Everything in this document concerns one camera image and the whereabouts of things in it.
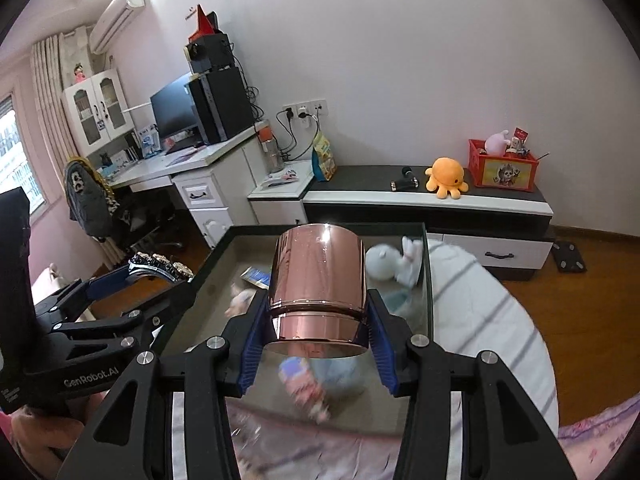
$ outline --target red pointed object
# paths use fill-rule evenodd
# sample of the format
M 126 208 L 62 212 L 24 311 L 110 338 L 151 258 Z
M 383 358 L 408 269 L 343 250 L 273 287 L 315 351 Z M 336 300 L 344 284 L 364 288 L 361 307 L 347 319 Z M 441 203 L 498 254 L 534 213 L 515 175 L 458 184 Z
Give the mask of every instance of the red pointed object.
M 211 22 L 207 18 L 206 14 L 204 13 L 204 10 L 202 10 L 202 7 L 200 5 L 198 5 L 197 13 L 198 13 L 198 30 L 196 30 L 193 34 L 189 36 L 189 43 L 193 43 L 198 38 L 201 38 L 202 36 L 206 36 L 207 34 L 216 33 L 216 31 L 213 30 L 213 26 L 211 25 Z

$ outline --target computer monitor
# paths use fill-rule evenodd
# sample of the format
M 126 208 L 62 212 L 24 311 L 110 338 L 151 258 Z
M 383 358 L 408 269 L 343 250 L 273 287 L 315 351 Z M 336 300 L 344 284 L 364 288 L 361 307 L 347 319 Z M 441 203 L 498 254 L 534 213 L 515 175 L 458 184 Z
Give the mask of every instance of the computer monitor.
M 190 78 L 191 73 L 185 74 L 151 96 L 151 107 L 161 139 L 198 125 L 193 99 L 185 86 Z

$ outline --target red storage crate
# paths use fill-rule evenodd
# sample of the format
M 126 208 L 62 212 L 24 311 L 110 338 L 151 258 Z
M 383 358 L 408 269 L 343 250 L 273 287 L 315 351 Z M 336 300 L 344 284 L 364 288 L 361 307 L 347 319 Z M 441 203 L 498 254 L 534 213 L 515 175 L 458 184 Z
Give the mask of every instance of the red storage crate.
M 529 153 L 527 158 L 481 155 L 484 140 L 469 139 L 469 171 L 478 187 L 500 187 L 533 191 L 538 161 Z

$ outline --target rose gold cylinder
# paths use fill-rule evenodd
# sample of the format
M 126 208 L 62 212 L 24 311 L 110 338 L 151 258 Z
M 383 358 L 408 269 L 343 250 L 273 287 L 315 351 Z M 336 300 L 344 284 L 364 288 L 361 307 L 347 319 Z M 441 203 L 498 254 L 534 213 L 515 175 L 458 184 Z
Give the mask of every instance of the rose gold cylinder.
M 275 340 L 266 348 L 300 357 L 346 357 L 368 346 L 364 247 L 357 235 L 308 224 L 278 240 L 270 314 Z

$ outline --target drawer handle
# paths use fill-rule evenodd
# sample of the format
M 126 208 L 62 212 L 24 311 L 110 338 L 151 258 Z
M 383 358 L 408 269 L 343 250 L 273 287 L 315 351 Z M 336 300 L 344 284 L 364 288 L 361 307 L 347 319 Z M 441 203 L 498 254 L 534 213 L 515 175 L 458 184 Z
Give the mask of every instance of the drawer handle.
M 513 253 L 509 253 L 509 254 L 494 254 L 494 253 L 490 253 L 489 251 L 484 253 L 484 256 L 488 256 L 490 258 L 495 258 L 496 260 L 507 260 L 508 258 L 515 258 L 516 255 Z

